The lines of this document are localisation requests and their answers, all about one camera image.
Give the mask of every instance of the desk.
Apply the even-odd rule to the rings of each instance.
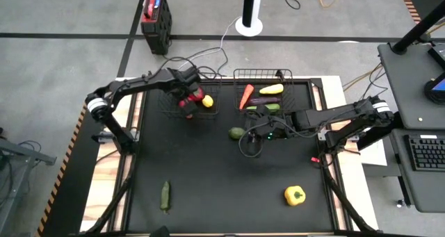
[[[322,109],[323,98],[327,108],[332,108],[346,104],[343,95],[343,90],[341,87],[340,78],[338,76],[295,76],[294,78],[295,79],[318,78],[322,81],[323,92],[319,92],[318,88],[316,86],[313,86],[313,92],[316,100],[317,109],[319,110]],[[133,97],[125,97],[124,99],[121,100],[119,106],[117,107],[113,115],[121,125],[126,125],[127,127],[140,125],[139,112],[141,106],[143,106],[143,103],[141,102],[142,100],[143,100],[143,94],[137,94]],[[332,128],[340,129],[347,123],[348,122],[336,123],[332,125]],[[347,144],[346,148],[357,151],[357,146],[351,142]],[[96,151],[97,155],[92,155],[92,156],[94,156],[95,158],[100,158],[114,150],[115,146],[113,143],[106,143],[100,145],[98,151]],[[120,156],[118,153],[115,153],[109,156],[108,158],[104,159],[100,163],[98,163],[95,167],[93,166],[94,172],[92,174],[92,180],[90,182],[88,199],[86,200],[86,205],[83,211],[81,224],[79,224],[81,231],[89,229],[94,224],[96,219],[102,214],[104,209],[107,207],[108,203],[111,201],[111,198],[113,196],[115,185],[117,183],[122,182],[122,179],[116,182],[118,170],[121,170],[123,172],[123,177],[125,177],[126,173],[129,170],[130,158],[131,158],[130,156],[124,158]],[[365,219],[365,221],[374,229],[377,229],[378,226],[375,219],[371,197],[369,195],[368,186],[366,184],[366,179],[364,176],[364,171],[360,160],[360,156],[348,152],[341,152],[338,154],[338,160],[339,160],[339,167],[341,169],[341,178],[343,180],[344,189],[346,191],[346,196],[350,200],[351,204],[355,207],[357,212]],[[331,174],[335,176],[333,165],[330,166],[330,171]],[[58,200],[58,196],[54,195],[54,192],[52,192],[51,197],[50,200],[53,201],[52,204],[54,205]],[[125,202],[126,198],[123,198],[116,211],[115,214],[116,223],[113,226],[104,227],[103,231],[120,229],[121,219],[122,216],[124,215],[123,212],[126,210]],[[345,219],[343,215],[343,209],[339,203],[339,200],[335,196],[334,196],[334,208],[337,213],[339,228],[346,229],[346,226],[348,225],[348,220]],[[49,221],[48,220],[49,218],[51,218],[51,224],[47,223],[47,221]],[[48,228],[54,226],[56,222],[57,222],[57,217],[55,215],[51,216],[51,207],[49,208],[47,207],[45,209],[45,215],[38,229],[38,235],[46,236],[46,233],[48,231],[51,231]],[[353,225],[353,229],[358,230],[355,224]]]

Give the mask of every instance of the green avocado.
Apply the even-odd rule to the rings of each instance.
[[[239,140],[244,132],[244,129],[234,127],[229,130],[229,137],[233,140]]]

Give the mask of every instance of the white pole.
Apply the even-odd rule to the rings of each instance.
[[[235,27],[238,33],[244,36],[256,36],[263,30],[263,23],[259,20],[259,7],[261,0],[244,0],[243,16],[236,21]]]

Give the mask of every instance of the white paper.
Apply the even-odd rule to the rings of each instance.
[[[360,151],[360,157],[362,158],[363,164],[388,165],[383,140],[379,140],[367,148],[362,149]]]

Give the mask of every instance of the orange and black striped tape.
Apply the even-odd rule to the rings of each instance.
[[[58,188],[60,187],[60,183],[62,182],[63,174],[65,173],[65,169],[67,168],[68,161],[70,160],[71,152],[72,152],[72,149],[76,142],[77,135],[79,134],[79,130],[81,129],[81,125],[82,125],[83,117],[85,116],[85,112],[86,112],[86,105],[84,104],[82,107],[81,114],[77,120],[77,124],[74,128],[74,132],[72,134],[70,144],[68,145],[68,150],[65,153],[65,157],[62,160],[62,165],[60,167],[60,170],[58,171],[57,179],[56,179],[56,182],[54,183],[53,190],[51,191],[51,194],[49,195],[48,204],[44,209],[42,218],[40,219],[40,224],[39,224],[39,227],[37,228],[37,231],[35,233],[35,237],[40,237],[42,235],[43,229],[45,227],[45,223],[48,220],[49,213],[51,213],[51,206],[54,203],[54,198],[57,195]]]
[[[411,0],[403,0],[403,1],[405,2],[405,5],[408,8],[408,11],[410,12],[412,19],[416,24],[418,24],[421,19],[419,14],[417,13],[416,8],[412,4],[412,1]]]

